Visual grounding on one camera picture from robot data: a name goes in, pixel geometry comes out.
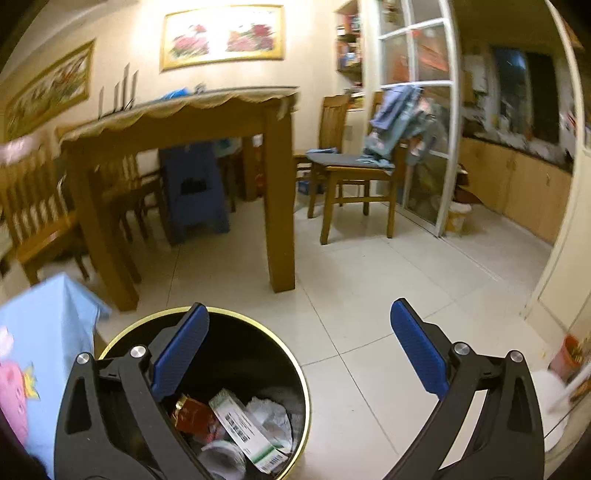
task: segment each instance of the gold picture frame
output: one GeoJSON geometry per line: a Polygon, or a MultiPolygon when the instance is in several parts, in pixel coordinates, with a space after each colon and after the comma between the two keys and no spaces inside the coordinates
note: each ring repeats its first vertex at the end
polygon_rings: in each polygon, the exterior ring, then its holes
{"type": "Polygon", "coordinates": [[[282,5],[224,5],[168,14],[160,70],[240,60],[283,60],[282,5]]]}
{"type": "Polygon", "coordinates": [[[30,81],[7,104],[7,140],[27,135],[39,125],[90,96],[90,69],[95,41],[60,58],[30,81]]]}

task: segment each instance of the black trash can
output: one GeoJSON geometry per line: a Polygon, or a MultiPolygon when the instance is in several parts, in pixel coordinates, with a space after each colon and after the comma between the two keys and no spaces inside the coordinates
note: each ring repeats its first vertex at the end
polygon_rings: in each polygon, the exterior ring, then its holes
{"type": "MultiPolygon", "coordinates": [[[[190,307],[154,313],[121,332],[99,359],[125,355],[135,345],[148,345],[166,327],[174,326],[190,307]]],[[[229,310],[208,307],[209,332],[197,351],[177,393],[207,404],[221,389],[244,404],[253,397],[282,404],[289,416],[294,447],[289,461],[273,476],[247,461],[247,478],[285,479],[302,456],[310,431],[310,394],[304,374],[286,345],[258,322],[229,310]]],[[[175,399],[162,406],[168,414],[175,399]]]]}

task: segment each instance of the blue gripper pad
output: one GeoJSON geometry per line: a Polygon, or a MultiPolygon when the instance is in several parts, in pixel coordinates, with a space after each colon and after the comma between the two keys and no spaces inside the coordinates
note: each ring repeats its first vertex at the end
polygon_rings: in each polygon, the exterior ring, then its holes
{"type": "Polygon", "coordinates": [[[207,308],[200,305],[154,364],[152,395],[156,401],[174,394],[208,331],[209,314],[207,308]]]}
{"type": "Polygon", "coordinates": [[[392,330],[425,390],[434,393],[439,400],[442,400],[449,389],[446,363],[409,308],[403,299],[396,300],[392,304],[390,310],[392,330]]]}

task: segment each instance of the wooden cabinet door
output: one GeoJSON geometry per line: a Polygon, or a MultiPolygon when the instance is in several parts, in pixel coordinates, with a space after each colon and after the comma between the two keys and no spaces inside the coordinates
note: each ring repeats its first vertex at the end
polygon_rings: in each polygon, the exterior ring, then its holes
{"type": "Polygon", "coordinates": [[[547,201],[547,168],[540,160],[515,153],[514,171],[504,213],[511,220],[538,234],[547,201]]]}
{"type": "Polygon", "coordinates": [[[491,210],[502,213],[507,199],[514,152],[508,148],[463,138],[459,162],[468,172],[464,187],[491,210]]]}
{"type": "Polygon", "coordinates": [[[540,222],[537,235],[547,242],[556,242],[560,225],[569,201],[570,183],[572,176],[559,168],[545,165],[546,169],[546,199],[544,215],[540,222]]]}

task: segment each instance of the pink cartoon character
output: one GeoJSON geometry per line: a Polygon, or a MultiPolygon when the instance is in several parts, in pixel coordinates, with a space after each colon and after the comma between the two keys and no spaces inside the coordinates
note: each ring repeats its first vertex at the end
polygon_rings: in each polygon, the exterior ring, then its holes
{"type": "Polygon", "coordinates": [[[12,351],[14,338],[5,326],[0,326],[0,408],[23,445],[29,434],[27,420],[27,399],[39,400],[35,390],[33,365],[21,371],[21,367],[10,360],[3,360],[12,351]]]}

